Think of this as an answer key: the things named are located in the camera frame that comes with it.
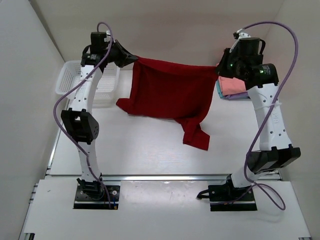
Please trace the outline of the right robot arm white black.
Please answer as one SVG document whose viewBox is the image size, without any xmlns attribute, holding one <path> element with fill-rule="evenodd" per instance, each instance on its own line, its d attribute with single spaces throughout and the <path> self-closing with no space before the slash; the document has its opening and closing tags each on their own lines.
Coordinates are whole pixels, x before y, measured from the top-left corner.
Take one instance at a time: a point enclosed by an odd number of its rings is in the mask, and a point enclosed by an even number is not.
<svg viewBox="0 0 320 240">
<path fill-rule="evenodd" d="M 258 131 L 245 157 L 244 167 L 230 174 L 224 184 L 211 185 L 198 193 L 197 199 L 210 199 L 215 204 L 226 205 L 242 199 L 263 175 L 281 169 L 301 156 L 293 147 L 284 124 L 276 67 L 263 62 L 266 42 L 238 30 L 235 42 L 226 48 L 217 65 L 220 77 L 236 78 L 244 82 L 253 104 Z"/>
</svg>

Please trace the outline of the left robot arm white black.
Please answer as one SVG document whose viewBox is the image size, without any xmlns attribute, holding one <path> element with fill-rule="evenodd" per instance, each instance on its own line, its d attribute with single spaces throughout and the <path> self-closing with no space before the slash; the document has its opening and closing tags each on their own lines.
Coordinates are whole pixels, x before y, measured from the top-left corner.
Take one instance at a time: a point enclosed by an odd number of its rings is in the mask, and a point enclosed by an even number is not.
<svg viewBox="0 0 320 240">
<path fill-rule="evenodd" d="M 113 38 L 110 31 L 92 32 L 90 45 L 82 52 L 80 82 L 74 89 L 69 108 L 60 114 L 67 137 L 78 150 L 82 173 L 77 182 L 82 192 L 94 201 L 110 199 L 98 167 L 95 147 L 100 127 L 92 108 L 98 83 L 109 63 L 122 68 L 137 59 Z"/>
</svg>

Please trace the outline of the red t shirt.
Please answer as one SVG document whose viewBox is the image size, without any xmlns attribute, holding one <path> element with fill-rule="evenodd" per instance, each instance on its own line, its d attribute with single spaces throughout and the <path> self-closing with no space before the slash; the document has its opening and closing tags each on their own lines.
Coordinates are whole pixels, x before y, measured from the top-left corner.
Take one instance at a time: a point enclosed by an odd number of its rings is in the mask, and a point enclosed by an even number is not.
<svg viewBox="0 0 320 240">
<path fill-rule="evenodd" d="M 133 64 L 128 98 L 116 105 L 129 115 L 172 119 L 184 131 L 182 142 L 208 150 L 210 136 L 201 128 L 213 98 L 215 66 L 197 66 L 139 57 Z"/>
</svg>

